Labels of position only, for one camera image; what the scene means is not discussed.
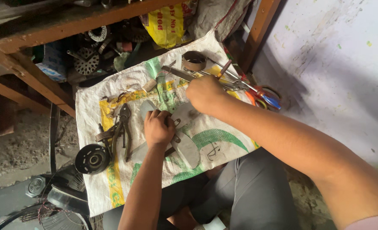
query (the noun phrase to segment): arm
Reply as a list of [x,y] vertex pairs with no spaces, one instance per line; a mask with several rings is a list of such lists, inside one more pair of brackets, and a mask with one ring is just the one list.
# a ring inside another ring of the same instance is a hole
[[199,112],[232,125],[308,175],[324,196],[339,229],[378,215],[378,171],[339,141],[229,96],[213,76],[193,80],[186,95]]
[[166,146],[175,134],[175,124],[170,116],[169,112],[159,110],[146,114],[145,137],[149,150],[128,193],[118,230],[156,229],[163,160]]

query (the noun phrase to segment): yellow plastic bag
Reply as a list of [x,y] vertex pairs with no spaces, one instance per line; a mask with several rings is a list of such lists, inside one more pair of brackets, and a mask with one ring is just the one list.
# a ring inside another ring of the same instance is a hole
[[140,19],[152,39],[161,47],[181,44],[182,37],[196,13],[197,0],[162,7],[141,15]]

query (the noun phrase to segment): leg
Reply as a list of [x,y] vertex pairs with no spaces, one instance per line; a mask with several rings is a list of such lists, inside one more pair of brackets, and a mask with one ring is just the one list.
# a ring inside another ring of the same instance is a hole
[[229,162],[190,204],[199,223],[230,206],[232,230],[299,229],[282,163],[263,148]]
[[[188,205],[207,182],[207,176],[199,174],[163,188],[157,229],[177,230],[177,228],[171,224],[171,222],[166,220],[166,218],[172,216],[175,212],[181,210],[182,207]],[[103,226],[105,230],[118,229],[119,220],[121,219],[123,210],[124,206],[120,206],[104,213]]]

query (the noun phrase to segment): hand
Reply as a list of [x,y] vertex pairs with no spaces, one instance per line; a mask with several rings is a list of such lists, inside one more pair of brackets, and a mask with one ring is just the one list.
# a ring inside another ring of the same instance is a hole
[[175,134],[175,123],[168,111],[148,111],[145,118],[145,137],[148,147],[151,148],[156,144],[166,146],[171,142]]
[[192,80],[186,89],[186,96],[197,111],[212,115],[214,106],[230,98],[214,75],[205,75]]

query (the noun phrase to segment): white wall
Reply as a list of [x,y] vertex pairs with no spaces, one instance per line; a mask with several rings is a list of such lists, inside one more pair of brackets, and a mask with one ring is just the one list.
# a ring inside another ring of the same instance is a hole
[[253,73],[284,114],[378,167],[378,1],[288,0]]

